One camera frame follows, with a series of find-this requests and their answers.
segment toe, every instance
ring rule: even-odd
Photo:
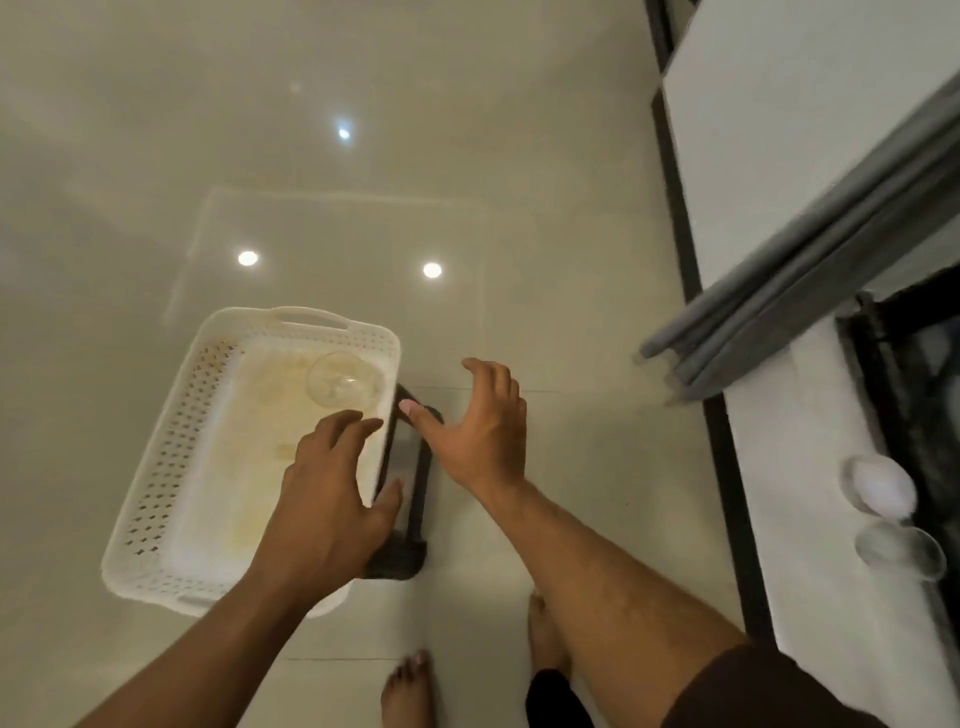
[[[422,649],[414,655],[413,659],[413,672],[414,675],[421,675],[430,670],[430,655],[425,650]]]

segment tile floor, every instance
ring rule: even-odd
[[[189,623],[98,565],[228,305],[392,328],[401,380],[449,419],[459,359],[506,361],[531,477],[739,620],[701,414],[631,361],[682,304],[642,3],[41,0],[0,29],[0,722],[70,724]],[[424,572],[306,623],[246,726],[375,726],[423,645],[445,725],[523,724],[529,576],[443,473],[426,518]]]

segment clear glass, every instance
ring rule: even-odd
[[[921,581],[938,581],[947,572],[944,550],[914,526],[874,523],[856,535],[853,546],[872,569],[896,571]]]
[[[348,352],[321,356],[306,374],[306,393],[329,409],[374,409],[383,393],[383,374]]]

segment basket handle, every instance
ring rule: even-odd
[[[340,316],[335,313],[330,313],[329,311],[322,311],[319,308],[307,308],[306,306],[302,305],[278,306],[277,308],[271,308],[268,310],[267,315],[273,316],[275,319],[280,321],[287,321],[292,324],[298,324],[301,322],[297,321],[296,319],[291,321],[289,317],[321,319],[324,321],[324,325],[328,328],[348,329],[352,328],[352,325],[355,323],[346,316]]]

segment leg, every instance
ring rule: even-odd
[[[573,661],[540,595],[530,596],[527,614],[533,679],[527,692],[530,728],[593,728],[593,721],[570,689]]]
[[[434,728],[430,660],[424,651],[393,671],[380,695],[383,728]]]

